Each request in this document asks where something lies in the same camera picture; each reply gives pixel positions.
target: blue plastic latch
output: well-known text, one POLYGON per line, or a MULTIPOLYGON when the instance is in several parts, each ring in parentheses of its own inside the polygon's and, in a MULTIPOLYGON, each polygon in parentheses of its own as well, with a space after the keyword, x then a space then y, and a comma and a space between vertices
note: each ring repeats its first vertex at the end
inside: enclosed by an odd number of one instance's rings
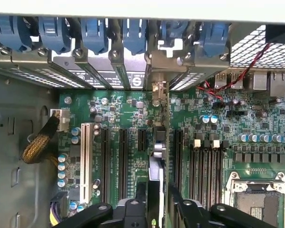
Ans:
POLYGON ((0 15, 0 43, 19 52, 32 50, 29 29, 22 17, 0 15))
POLYGON ((65 18, 39 17, 39 34, 44 47, 57 54, 71 50, 71 37, 65 18))
POLYGON ((81 34, 84 46, 95 55, 108 51, 109 42, 105 19, 81 19, 81 34))
POLYGON ((132 55, 145 53, 147 47, 146 39, 147 20, 142 20, 140 27, 139 19, 123 20, 123 45, 132 55))
POLYGON ((161 23, 161 39, 165 41, 164 47, 171 48, 174 46, 174 39, 181 39, 188 21, 162 21, 161 23))
POLYGON ((200 44, 208 57, 223 54, 228 38, 229 24, 205 22, 200 34, 200 44))

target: green circuit board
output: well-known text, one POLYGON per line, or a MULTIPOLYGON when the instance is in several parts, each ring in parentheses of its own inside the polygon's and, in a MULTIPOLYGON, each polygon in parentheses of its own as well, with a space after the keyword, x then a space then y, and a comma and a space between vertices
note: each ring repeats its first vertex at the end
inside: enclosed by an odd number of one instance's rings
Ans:
MULTIPOLYGON (((173 146, 173 130, 180 129, 184 131, 184 144, 182 147, 182 172, 181 172, 181 192, 183 198, 193 198, 199 200, 204 207, 211 205, 214 201, 224 202, 226 184, 230 178, 230 174, 236 171, 241 180, 252 181, 272 181, 277 174, 282 172, 285 175, 285 100, 278 104, 268 104, 269 98, 258 97, 252 93, 246 93, 238 90, 227 90, 223 96, 224 102, 227 104, 224 108, 213 109, 211 102, 205 103, 203 98, 206 94, 195 88, 185 93, 170 93, 170 154, 173 146), (228 102, 233 99, 245 101, 242 105, 232 106, 228 102), (255 110, 261 107, 261 111, 267 113, 266 117, 257 117, 255 110), (245 111, 244 115, 227 117, 227 112, 230 110, 245 111), (201 116, 216 116, 215 124, 202 123, 201 116), (204 163, 195 162, 192 164, 192 149, 193 140, 196 133, 204 134, 208 137, 209 134, 216 135, 220 142, 228 142, 228 147, 220 150, 221 167, 212 167, 209 170, 207 164, 212 161, 215 163, 219 159, 218 154, 214 151, 211 156, 204 158, 204 163), (238 135, 255 134, 257 142, 241 142, 238 135), (269 142, 261 142, 260 135, 266 134, 270 136, 269 142), (277 134, 282 136, 282 142, 276 143, 271 140, 272 135, 277 134), (252 161, 254 153, 270 154, 273 157, 269 162, 252 161), (190 171, 191 167, 195 166, 199 173, 190 171), (219 190, 220 193, 213 195, 211 190, 219 190)), ((118 202, 118 152, 119 152, 119 129, 124 128, 130 131, 129 135, 129 157, 128 157, 128 183, 127 197, 135 196, 136 183, 147 182, 148 176, 148 158, 152 153, 152 126, 149 126, 147 120, 158 121, 160 119, 159 107, 153 107, 151 103, 151 92, 118 92, 118 91, 78 91, 65 90, 60 95, 60 108, 69 109, 71 112, 70 130, 75 127, 80 127, 81 123, 91 122, 90 104, 93 102, 98 109, 98 114, 102 117, 102 126, 111 129, 111 172, 110 172, 110 201, 109 203, 115 206, 118 202), (65 104, 64 99, 71 97, 72 103, 65 104), (108 104, 103 105, 101 99, 107 98, 108 104), (148 146, 144 152, 139 152, 137 148, 137 130, 143 128, 147 131, 148 146)), ((96 137, 94 141, 93 152, 93 179, 99 178, 101 175, 101 150, 100 137, 96 137)), ((59 134, 59 151, 72 154, 74 147, 72 145, 71 133, 59 134)), ((60 190, 70 190, 78 185, 80 169, 80 160, 72 159, 72 155, 68 158, 69 167, 67 177, 71 180, 60 190)), ((173 179, 174 167, 171 162, 170 174, 171 181, 173 179)), ((233 200, 241 198, 241 195, 236 195, 233 200)), ((278 227, 284 227, 284 197, 278 199, 278 227)), ((90 203, 97 203, 101 200, 99 190, 93 191, 93 197, 90 203)))

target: motherboard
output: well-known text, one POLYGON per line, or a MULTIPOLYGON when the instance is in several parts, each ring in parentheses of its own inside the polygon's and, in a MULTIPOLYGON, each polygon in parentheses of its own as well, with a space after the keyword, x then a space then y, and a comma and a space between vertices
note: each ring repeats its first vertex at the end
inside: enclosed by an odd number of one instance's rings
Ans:
MULTIPOLYGON (((283 228, 285 97, 220 95, 223 102, 196 88, 169 94, 169 179, 204 208, 225 203, 283 228)), ((59 132, 57 180, 68 192, 69 216, 134 198, 148 183, 153 123, 161 118, 152 93, 64 90, 60 108, 70 111, 69 131, 59 132), (83 167, 89 146, 91 166, 83 167)))

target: white pci slot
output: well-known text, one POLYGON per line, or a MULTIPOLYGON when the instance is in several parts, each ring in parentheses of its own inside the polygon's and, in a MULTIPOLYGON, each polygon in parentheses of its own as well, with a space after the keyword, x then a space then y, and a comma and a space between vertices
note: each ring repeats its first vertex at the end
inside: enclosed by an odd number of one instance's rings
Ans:
POLYGON ((89 203, 92 197, 93 125, 81 124, 80 203, 89 203))

